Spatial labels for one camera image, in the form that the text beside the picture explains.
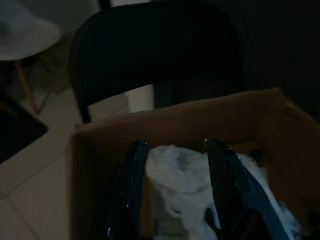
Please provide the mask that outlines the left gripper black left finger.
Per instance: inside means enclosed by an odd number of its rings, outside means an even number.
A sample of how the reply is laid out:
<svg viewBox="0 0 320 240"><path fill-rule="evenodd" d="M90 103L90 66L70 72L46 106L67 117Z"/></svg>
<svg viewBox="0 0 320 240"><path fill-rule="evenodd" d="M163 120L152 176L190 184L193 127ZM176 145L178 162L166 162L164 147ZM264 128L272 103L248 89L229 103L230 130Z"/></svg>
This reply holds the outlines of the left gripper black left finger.
<svg viewBox="0 0 320 240"><path fill-rule="evenodd" d="M125 150L109 201L108 240L140 239L140 215L149 144L135 140Z"/></svg>

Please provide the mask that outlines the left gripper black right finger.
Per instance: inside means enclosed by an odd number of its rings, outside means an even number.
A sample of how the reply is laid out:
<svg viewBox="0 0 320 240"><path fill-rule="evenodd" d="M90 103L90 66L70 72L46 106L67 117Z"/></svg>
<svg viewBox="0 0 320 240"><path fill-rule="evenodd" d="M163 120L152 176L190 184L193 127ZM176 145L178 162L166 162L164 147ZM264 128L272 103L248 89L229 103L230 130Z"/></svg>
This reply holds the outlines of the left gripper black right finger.
<svg viewBox="0 0 320 240"><path fill-rule="evenodd" d="M205 139L210 184L218 223L205 211L206 223L220 240L291 240L279 204L259 171L246 167L232 147Z"/></svg>

